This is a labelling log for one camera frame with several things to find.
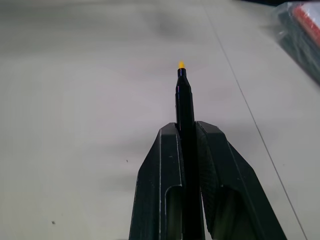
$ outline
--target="plastic bag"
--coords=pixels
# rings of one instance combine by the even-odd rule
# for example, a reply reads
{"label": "plastic bag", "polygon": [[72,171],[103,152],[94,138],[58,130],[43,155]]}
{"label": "plastic bag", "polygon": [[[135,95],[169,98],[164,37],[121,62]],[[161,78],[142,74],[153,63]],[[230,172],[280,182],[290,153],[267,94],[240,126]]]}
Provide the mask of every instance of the plastic bag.
{"label": "plastic bag", "polygon": [[273,16],[279,44],[320,83],[320,2],[287,2]]}

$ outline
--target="black pen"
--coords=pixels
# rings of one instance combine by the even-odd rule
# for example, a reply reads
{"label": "black pen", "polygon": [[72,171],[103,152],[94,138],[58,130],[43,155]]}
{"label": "black pen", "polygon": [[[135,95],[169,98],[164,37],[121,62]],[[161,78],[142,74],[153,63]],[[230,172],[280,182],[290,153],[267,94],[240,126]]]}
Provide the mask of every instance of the black pen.
{"label": "black pen", "polygon": [[182,211],[183,239],[202,240],[204,239],[203,215],[199,187],[194,104],[191,86],[183,62],[179,63],[178,80],[175,87],[175,111],[185,175]]}

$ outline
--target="red object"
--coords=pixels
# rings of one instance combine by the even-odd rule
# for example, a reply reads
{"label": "red object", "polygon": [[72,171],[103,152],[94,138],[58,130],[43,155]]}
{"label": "red object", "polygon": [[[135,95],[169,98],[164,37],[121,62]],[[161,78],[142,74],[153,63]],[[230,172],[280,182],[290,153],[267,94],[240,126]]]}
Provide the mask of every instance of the red object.
{"label": "red object", "polygon": [[297,6],[293,10],[293,15],[320,47],[320,2],[308,2]]}

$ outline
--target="pen tip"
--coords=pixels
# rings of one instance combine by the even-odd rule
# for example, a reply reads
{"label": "pen tip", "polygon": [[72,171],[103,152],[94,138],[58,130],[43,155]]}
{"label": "pen tip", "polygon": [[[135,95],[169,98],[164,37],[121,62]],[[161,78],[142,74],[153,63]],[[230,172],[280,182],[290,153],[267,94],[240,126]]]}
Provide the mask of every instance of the pen tip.
{"label": "pen tip", "polygon": [[184,69],[185,68],[185,63],[183,61],[179,62],[179,69]]}

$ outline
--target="table surface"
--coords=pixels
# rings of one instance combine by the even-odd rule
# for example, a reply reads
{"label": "table surface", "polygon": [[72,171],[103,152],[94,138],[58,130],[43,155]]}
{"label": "table surface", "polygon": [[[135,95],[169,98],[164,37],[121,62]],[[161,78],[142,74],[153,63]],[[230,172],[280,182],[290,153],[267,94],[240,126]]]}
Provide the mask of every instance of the table surface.
{"label": "table surface", "polygon": [[1,239],[128,239],[180,60],[196,120],[254,168],[288,240],[319,238],[320,88],[271,36],[271,7],[66,1],[0,11]]}

